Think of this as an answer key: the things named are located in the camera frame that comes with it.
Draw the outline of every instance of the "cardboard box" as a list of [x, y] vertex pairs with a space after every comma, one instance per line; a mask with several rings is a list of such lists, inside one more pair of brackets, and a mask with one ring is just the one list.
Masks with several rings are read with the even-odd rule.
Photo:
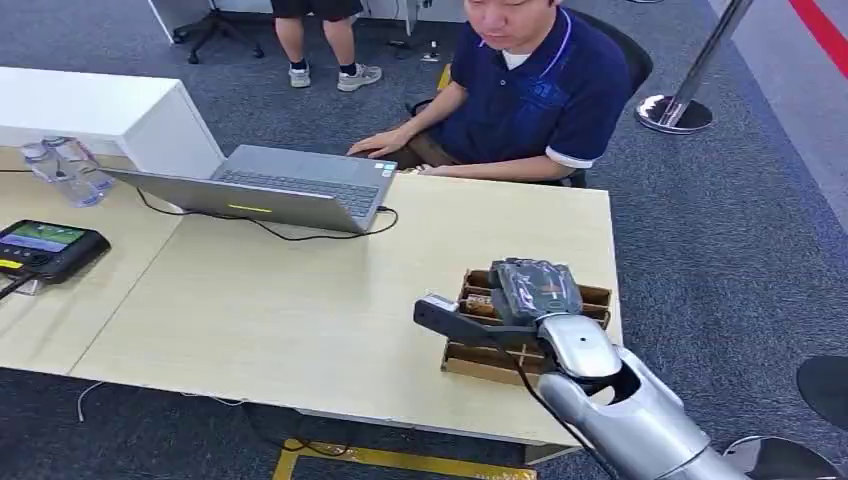
[[[503, 325], [491, 305], [490, 287], [487, 271], [466, 272], [458, 298], [459, 313], [485, 325]], [[610, 320], [612, 292], [586, 285], [578, 287], [583, 299], [583, 315], [595, 319], [601, 328], [606, 329]], [[535, 342], [508, 345], [506, 351], [518, 361], [527, 374], [527, 379], [535, 386], [539, 375], [547, 370], [544, 365], [545, 357], [539, 346]], [[494, 382], [522, 385], [513, 362], [495, 347], [474, 347], [449, 340], [442, 357], [442, 370]]]

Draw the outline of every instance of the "plastic water bottle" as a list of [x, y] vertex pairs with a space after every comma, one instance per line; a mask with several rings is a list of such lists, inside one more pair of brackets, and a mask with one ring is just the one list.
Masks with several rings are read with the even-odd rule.
[[98, 170], [100, 162], [76, 138], [45, 137], [42, 143], [73, 165], [83, 178], [94, 185], [101, 196], [105, 196], [115, 185], [115, 179]]
[[67, 160], [43, 144], [30, 143], [21, 147], [20, 151], [32, 173], [55, 185], [75, 207], [90, 207], [103, 198], [88, 180], [79, 177]]

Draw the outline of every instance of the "navy polo shirt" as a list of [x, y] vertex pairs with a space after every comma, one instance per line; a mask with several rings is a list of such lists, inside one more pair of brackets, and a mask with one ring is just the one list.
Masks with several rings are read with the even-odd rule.
[[631, 95], [618, 46], [561, 8], [545, 40], [512, 70], [466, 24], [451, 77], [468, 98], [431, 135], [463, 163], [547, 154], [589, 168], [606, 150]]

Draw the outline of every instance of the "man's right hand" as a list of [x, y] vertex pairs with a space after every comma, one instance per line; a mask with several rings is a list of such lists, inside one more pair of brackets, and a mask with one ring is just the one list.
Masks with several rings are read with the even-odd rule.
[[394, 130], [389, 130], [388, 132], [378, 133], [373, 137], [368, 137], [354, 143], [353, 146], [350, 147], [350, 150], [347, 151], [347, 154], [354, 155], [359, 152], [373, 150], [368, 154], [368, 158], [379, 158], [383, 155], [388, 155], [400, 150], [414, 136], [415, 135], [410, 134], [408, 130], [403, 127], [399, 127]]

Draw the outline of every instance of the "chrome pole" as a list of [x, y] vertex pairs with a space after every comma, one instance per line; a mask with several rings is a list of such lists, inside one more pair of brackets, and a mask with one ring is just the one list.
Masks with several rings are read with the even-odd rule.
[[664, 133], [686, 135], [708, 127], [713, 121], [709, 108], [692, 98], [722, 40], [733, 35], [753, 0], [730, 0], [715, 30], [673, 97], [653, 95], [636, 107], [636, 117], [646, 127]]

